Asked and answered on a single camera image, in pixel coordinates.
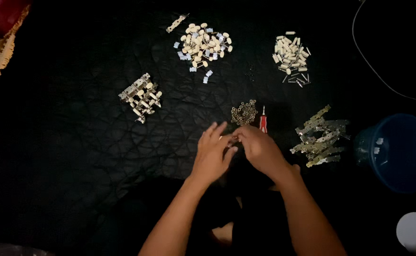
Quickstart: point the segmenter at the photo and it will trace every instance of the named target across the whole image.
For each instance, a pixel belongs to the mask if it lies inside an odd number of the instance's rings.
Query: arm
[[[197,157],[191,175],[159,219],[140,250],[139,256],[184,255],[188,244],[189,231],[199,200],[209,185],[217,180],[228,168],[237,147],[230,148],[225,156],[223,151],[233,137],[220,134],[227,123],[217,126],[213,123],[199,140]]]
[[[256,127],[240,127],[234,136],[240,138],[251,164],[270,177],[280,190],[295,252],[304,256],[346,255],[336,232],[307,190],[300,167],[291,166],[273,139]]]

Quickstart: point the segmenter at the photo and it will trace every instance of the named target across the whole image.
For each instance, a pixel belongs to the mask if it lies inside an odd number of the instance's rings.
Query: red screwdriver
[[[263,106],[263,114],[260,117],[260,127],[259,127],[259,129],[264,133],[268,133],[268,130],[266,129],[265,105]]]

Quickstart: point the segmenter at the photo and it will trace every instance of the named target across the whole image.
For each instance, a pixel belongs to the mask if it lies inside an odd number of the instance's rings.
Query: wire
[[[404,94],[401,94],[401,93],[399,93],[399,92],[397,92],[396,90],[394,90],[393,88],[391,88],[380,76],[379,76],[379,74],[376,72],[376,70],[374,70],[374,68],[372,68],[372,66],[371,66],[371,64],[369,64],[369,62],[366,60],[366,58],[365,58],[365,56],[363,55],[363,53],[361,52],[361,50],[360,50],[360,48],[358,47],[358,44],[356,43],[356,41],[355,41],[355,35],[354,35],[354,33],[353,33],[353,27],[354,27],[354,25],[355,25],[355,19],[356,19],[356,16],[357,16],[357,14],[358,14],[358,12],[360,11],[360,9],[361,9],[361,7],[363,6],[363,4],[366,2],[366,0],[365,1],[363,1],[362,3],[361,3],[361,5],[359,6],[359,8],[358,8],[358,10],[356,11],[356,14],[355,14],[355,17],[353,18],[353,23],[352,23],[352,37],[353,37],[353,42],[355,43],[355,46],[356,46],[356,48],[358,49],[358,51],[360,52],[360,54],[361,54],[361,56],[363,57],[363,59],[366,61],[366,63],[368,64],[368,66],[372,69],[372,71],[374,72],[374,73],[376,73],[376,75],[379,77],[379,79],[390,89],[390,90],[392,90],[392,91],[394,91],[394,92],[396,92],[397,94],[399,94],[399,95],[401,95],[401,96],[403,96],[403,97],[406,97],[406,98],[409,98],[409,99],[412,99],[412,100],[416,100],[416,98],[412,98],[412,97],[409,97],[409,96],[406,96],[406,95],[404,95]]]

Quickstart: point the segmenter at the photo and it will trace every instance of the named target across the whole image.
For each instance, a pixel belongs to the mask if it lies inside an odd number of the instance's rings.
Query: hand
[[[282,179],[285,172],[300,173],[298,165],[291,166],[282,155],[276,143],[258,128],[245,125],[236,129],[237,136],[245,147],[246,158],[260,172],[266,174],[275,183]]]
[[[225,147],[233,137],[229,134],[219,139],[226,127],[227,122],[223,122],[219,126],[214,122],[199,139],[197,157],[189,177],[207,188],[222,176],[233,155],[238,151],[237,147],[229,148],[225,156],[222,157]]]

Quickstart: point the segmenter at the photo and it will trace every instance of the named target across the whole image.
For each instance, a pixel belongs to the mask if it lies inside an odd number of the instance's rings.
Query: plastic bucket
[[[354,140],[358,165],[371,166],[398,193],[416,192],[416,117],[395,114],[361,131]]]

